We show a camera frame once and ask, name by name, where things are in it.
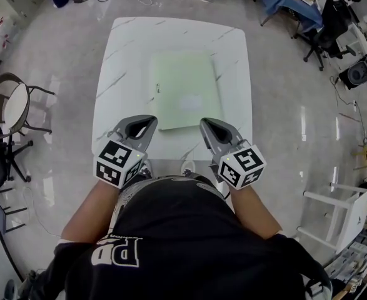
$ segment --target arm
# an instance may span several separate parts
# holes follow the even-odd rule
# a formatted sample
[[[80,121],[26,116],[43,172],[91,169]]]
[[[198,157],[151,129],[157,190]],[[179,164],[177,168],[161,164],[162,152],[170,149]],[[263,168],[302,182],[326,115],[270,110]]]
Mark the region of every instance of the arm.
[[[230,187],[230,190],[233,209],[246,229],[264,239],[269,239],[282,230],[251,186],[240,190]]]
[[[77,243],[99,241],[108,232],[118,196],[118,188],[97,182],[65,226],[61,239]]]

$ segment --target glossy floor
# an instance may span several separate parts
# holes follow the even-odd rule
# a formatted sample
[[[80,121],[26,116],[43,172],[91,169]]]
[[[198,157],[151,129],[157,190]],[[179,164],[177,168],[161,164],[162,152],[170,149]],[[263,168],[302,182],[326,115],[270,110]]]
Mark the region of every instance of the glossy floor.
[[[121,16],[195,19],[245,32],[253,140],[268,162],[255,188],[288,234],[295,234],[300,224],[324,229],[325,209],[319,204],[309,205],[303,191],[339,196],[340,191],[331,192],[330,181],[354,185],[367,175],[367,170],[353,171],[362,162],[350,155],[363,141],[363,128],[361,123],[340,115],[359,120],[352,105],[340,100],[336,103],[329,82],[335,71],[329,61],[325,61],[323,72],[318,70],[314,56],[303,62],[307,46],[290,39],[294,24],[286,16],[276,16],[261,27],[260,19],[265,17],[262,2],[253,0],[214,0],[211,4],[154,0],[152,6],[137,0],[90,0],[62,9],[45,0],[2,67],[27,84],[57,94],[33,92],[29,122],[49,127],[53,133],[29,131],[21,139],[22,143],[34,140],[34,146],[18,157],[33,180],[25,187],[16,177],[4,186],[16,190],[1,197],[4,206],[29,206],[29,214],[17,214],[9,223],[28,225],[6,234],[18,268],[26,273],[49,264],[57,236],[96,182],[91,153],[96,88],[112,23]],[[338,91],[345,101],[358,102],[367,135],[367,86],[353,91],[338,86]],[[180,164],[153,161],[154,173],[179,173]],[[205,164],[199,165],[199,170],[211,177]],[[321,262],[331,254],[304,236],[301,243]]]

